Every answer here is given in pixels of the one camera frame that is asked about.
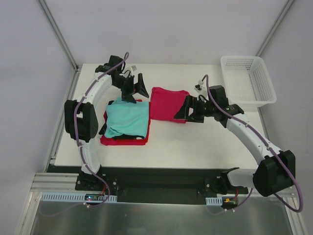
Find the crimson pink t shirt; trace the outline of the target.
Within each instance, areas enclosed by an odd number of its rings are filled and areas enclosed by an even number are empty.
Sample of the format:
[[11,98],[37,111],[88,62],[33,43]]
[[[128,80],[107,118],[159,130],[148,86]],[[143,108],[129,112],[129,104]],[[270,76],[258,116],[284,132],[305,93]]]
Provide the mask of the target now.
[[184,104],[189,92],[185,90],[171,91],[161,87],[153,87],[150,100],[150,118],[153,120],[186,123],[183,119],[174,119],[174,116]]

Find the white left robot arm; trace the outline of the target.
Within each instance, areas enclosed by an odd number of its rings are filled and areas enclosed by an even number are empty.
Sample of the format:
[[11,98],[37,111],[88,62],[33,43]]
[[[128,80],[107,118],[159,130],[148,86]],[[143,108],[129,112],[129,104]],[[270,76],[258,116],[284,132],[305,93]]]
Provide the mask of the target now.
[[121,90],[121,99],[127,103],[136,103],[134,94],[149,97],[141,73],[136,83],[132,74],[123,74],[128,57],[128,52],[123,58],[112,55],[107,63],[96,68],[87,90],[64,104],[65,131],[76,142],[81,159],[76,189],[110,189],[101,172],[94,139],[99,129],[95,107],[103,94],[114,86]]

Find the red t shirt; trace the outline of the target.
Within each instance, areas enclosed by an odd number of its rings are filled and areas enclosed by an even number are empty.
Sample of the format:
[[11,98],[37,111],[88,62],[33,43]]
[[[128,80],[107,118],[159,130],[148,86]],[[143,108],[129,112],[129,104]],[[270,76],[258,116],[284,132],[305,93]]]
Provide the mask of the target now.
[[150,103],[138,99],[128,103],[119,97],[110,101],[103,114],[105,123],[99,131],[106,146],[145,145],[150,131]]

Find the white plastic basket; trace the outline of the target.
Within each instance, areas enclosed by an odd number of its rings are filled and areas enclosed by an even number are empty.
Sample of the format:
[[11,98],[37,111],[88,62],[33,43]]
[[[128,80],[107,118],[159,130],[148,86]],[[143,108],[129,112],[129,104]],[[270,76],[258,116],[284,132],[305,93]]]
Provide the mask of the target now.
[[224,88],[229,101],[254,110],[277,101],[266,64],[257,56],[223,56],[220,59]]

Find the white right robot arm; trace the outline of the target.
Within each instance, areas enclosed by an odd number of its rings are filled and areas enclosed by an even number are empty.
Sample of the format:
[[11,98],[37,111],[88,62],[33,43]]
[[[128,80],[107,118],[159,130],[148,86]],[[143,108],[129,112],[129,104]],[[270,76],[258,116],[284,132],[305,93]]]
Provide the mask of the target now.
[[213,117],[242,142],[258,165],[256,170],[234,167],[222,172],[216,181],[220,187],[217,191],[226,194],[237,187],[254,188],[267,197],[293,186],[294,154],[281,150],[257,132],[244,111],[238,105],[228,103],[223,86],[212,86],[209,91],[209,98],[186,96],[174,118],[203,123],[205,117]]

